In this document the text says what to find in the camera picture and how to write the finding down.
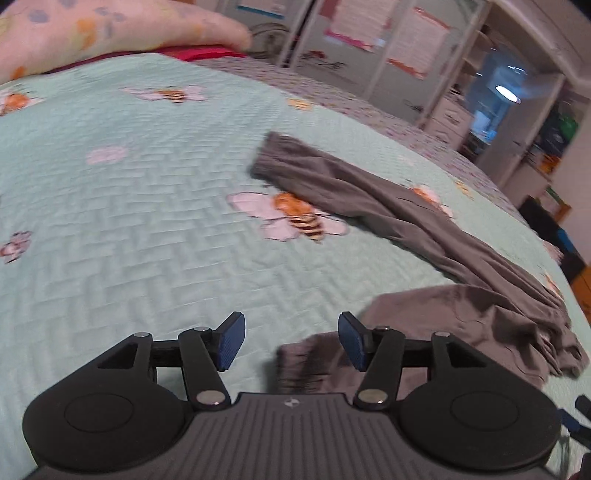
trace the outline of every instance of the gray cloth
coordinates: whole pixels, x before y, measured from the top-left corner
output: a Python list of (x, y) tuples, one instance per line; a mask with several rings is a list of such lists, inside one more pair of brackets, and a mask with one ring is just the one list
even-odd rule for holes
[[(459, 283), (382, 295), (363, 315), (364, 324), (390, 325), (413, 339), (428, 339), (435, 330), (452, 332), (537, 387), (548, 373), (576, 377), (587, 367), (589, 358), (570, 330), (562, 300), (413, 191), (274, 132), (252, 174), (355, 219)], [(283, 346), (281, 390), (354, 390), (361, 375), (352, 371), (337, 342), (329, 333)], [(413, 380), (403, 384), (407, 391), (416, 386)]]

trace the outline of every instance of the quilted bedspread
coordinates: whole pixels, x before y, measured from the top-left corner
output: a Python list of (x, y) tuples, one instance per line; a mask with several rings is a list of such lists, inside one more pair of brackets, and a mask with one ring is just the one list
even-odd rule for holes
[[(453, 281), (355, 226), (321, 242), (265, 238), (262, 220), (235, 209), (228, 196), (277, 193), (248, 174), (270, 130), (436, 195), (461, 228), (541, 282), (552, 279), (573, 329), (591, 346), (566, 280), (533, 232), (347, 116), (157, 54), (2, 89), (0, 260), (12, 260), (0, 264), (3, 480), (34, 466), (20, 425), (28, 403), (131, 333), (171, 339), (241, 310), (246, 340), (222, 374), (235, 396), (265, 390), (276, 348), (335, 330), (342, 310), (360, 312), (381, 293)], [(23, 99), (30, 106), (16, 108)], [(31, 233), (11, 240), (15, 232)], [(159, 381), (181, 389), (176, 371)], [(553, 378), (545, 391), (571, 407), (590, 382), (589, 373)], [(557, 468), (558, 453), (552, 462)]]

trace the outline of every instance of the round joint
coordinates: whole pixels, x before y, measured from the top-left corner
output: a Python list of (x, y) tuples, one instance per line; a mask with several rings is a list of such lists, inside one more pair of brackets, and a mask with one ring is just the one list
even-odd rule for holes
[(202, 405), (219, 405), (226, 400), (226, 396), (219, 390), (204, 390), (197, 395), (197, 401)]
[(359, 392), (357, 398), (364, 403), (381, 404), (388, 399), (388, 394), (377, 388), (367, 388)]

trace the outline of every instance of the paper poster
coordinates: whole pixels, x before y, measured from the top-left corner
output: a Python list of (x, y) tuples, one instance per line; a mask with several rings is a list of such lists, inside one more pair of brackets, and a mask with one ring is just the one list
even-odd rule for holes
[(388, 63), (423, 80), (427, 77), (450, 28), (422, 8), (402, 20), (390, 47)]
[(340, 0), (326, 35), (372, 51), (398, 0)]
[(241, 0), (236, 8), (282, 19), (285, 17), (285, 11), (287, 10), (286, 3), (287, 0)]

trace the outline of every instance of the pillow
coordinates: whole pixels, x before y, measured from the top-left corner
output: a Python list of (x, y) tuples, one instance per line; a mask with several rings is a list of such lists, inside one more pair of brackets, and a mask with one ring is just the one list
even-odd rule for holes
[(174, 0), (16, 0), (0, 15), (0, 85), (114, 51), (215, 44), (246, 50), (251, 34)]

